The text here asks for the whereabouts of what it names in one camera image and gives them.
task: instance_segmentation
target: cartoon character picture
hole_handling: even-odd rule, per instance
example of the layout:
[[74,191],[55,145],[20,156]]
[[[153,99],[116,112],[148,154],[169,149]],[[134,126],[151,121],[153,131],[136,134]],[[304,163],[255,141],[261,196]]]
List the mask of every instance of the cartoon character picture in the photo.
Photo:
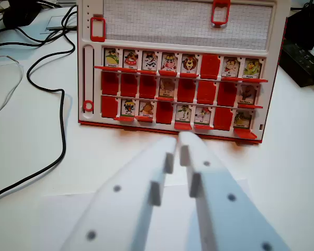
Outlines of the cartoon character picture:
[[245,59],[243,77],[259,78],[260,72],[261,72],[261,65],[258,59]]
[[251,114],[249,111],[236,111],[234,127],[250,128]]
[[159,96],[160,97],[174,97],[175,84],[170,78],[161,78],[159,84]]
[[122,100],[121,116],[126,116],[126,117],[135,116],[135,103],[132,101],[132,99]]
[[225,56],[223,59],[222,73],[224,77],[237,77],[239,73],[240,63],[237,58],[228,58]]
[[208,107],[197,107],[195,109],[195,124],[209,124],[210,120],[210,110]]
[[184,54],[182,58],[182,70],[183,73],[197,73],[197,59],[195,55]]
[[241,85],[239,102],[241,104],[250,104],[255,103],[256,90],[252,85]]
[[174,53],[163,53],[161,70],[176,72],[177,62],[178,60]]
[[105,49],[105,66],[119,67],[119,53],[115,49]]
[[177,105],[176,121],[189,122],[191,109],[188,105]]
[[138,55],[134,50],[124,50],[124,68],[137,69]]
[[141,101],[140,102],[140,116],[143,117],[149,117],[152,118],[153,117],[153,105],[151,104],[150,101],[145,102],[145,101]]
[[157,70],[157,56],[152,51],[143,51],[142,70],[156,71]]

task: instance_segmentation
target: black device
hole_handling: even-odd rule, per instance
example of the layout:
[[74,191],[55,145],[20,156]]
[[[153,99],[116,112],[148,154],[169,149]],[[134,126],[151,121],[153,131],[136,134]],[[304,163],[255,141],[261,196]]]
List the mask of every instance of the black device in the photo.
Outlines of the black device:
[[300,86],[314,85],[314,56],[285,39],[279,65]]
[[310,0],[301,11],[287,18],[285,32],[285,38],[307,50],[314,47],[314,4],[312,2],[313,0]]
[[41,5],[36,0],[8,0],[9,7],[3,15],[6,28],[26,26],[37,17],[41,11]]

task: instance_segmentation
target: white paper sheet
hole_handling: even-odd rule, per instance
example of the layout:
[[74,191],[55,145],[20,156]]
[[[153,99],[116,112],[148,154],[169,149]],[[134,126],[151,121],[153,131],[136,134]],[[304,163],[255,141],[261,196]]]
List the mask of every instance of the white paper sheet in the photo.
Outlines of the white paper sheet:
[[[272,7],[231,4],[228,23],[212,26],[212,3],[104,0],[107,39],[265,50]],[[224,20],[227,8],[216,8]]]

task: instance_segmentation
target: white table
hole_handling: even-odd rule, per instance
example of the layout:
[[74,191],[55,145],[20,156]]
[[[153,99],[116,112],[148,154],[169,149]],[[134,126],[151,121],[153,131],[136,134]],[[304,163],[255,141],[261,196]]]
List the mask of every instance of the white table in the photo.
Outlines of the white table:
[[[42,26],[47,15],[50,12],[40,15],[25,30],[36,36],[32,31]],[[10,32],[1,35],[0,41],[17,38]],[[69,38],[76,40],[76,34],[69,34]],[[59,39],[40,49],[0,49],[0,55],[13,56],[26,71],[41,56],[68,48],[70,45]],[[33,250],[42,196],[93,192],[134,155],[166,136],[80,126],[76,60],[74,53],[45,64],[32,75],[41,86],[65,89],[68,147],[56,169],[0,200],[2,251]],[[0,67],[0,94],[15,83],[18,72],[12,70],[14,67]],[[59,104],[60,94],[37,90],[24,77],[0,112],[0,189],[40,170],[60,155]],[[314,250],[314,86],[300,88],[278,68],[263,143],[206,143],[235,179],[248,180],[255,205],[292,250]],[[185,183],[185,169],[176,162],[175,172],[167,177],[166,184]]]

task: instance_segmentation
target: guess who game board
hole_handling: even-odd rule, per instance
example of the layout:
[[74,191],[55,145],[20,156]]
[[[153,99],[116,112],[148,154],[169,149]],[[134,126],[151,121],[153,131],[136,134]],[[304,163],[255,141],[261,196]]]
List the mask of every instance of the guess who game board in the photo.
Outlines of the guess who game board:
[[261,143],[289,0],[78,0],[78,117]]

